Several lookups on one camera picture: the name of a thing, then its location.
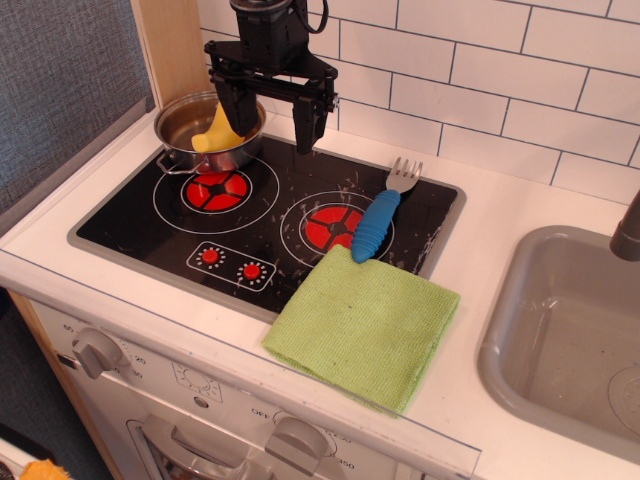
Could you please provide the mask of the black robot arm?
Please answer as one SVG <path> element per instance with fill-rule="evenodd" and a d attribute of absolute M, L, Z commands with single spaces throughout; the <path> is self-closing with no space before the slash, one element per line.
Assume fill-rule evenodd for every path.
<path fill-rule="evenodd" d="M 239 39 L 210 41 L 204 51 L 231 129 L 240 136 L 250 132 L 258 121 L 258 96 L 289 102 L 297 151 L 309 153 L 338 104 L 338 70 L 309 50 L 309 37 L 327 26 L 329 3 L 323 3 L 316 28 L 309 24 L 305 1 L 232 1 L 230 6 Z"/>

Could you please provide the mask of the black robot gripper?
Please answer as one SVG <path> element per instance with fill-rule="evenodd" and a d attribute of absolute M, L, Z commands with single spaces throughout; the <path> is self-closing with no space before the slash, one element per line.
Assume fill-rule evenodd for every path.
<path fill-rule="evenodd" d="M 324 136 L 328 113 L 337 106 L 337 69 L 309 50 L 312 35 L 328 23 L 324 7 L 319 24 L 306 7 L 235 7 L 239 38 L 210 41 L 211 81 L 231 129 L 241 137 L 256 125 L 256 96 L 293 103 L 297 151 L 310 153 Z"/>

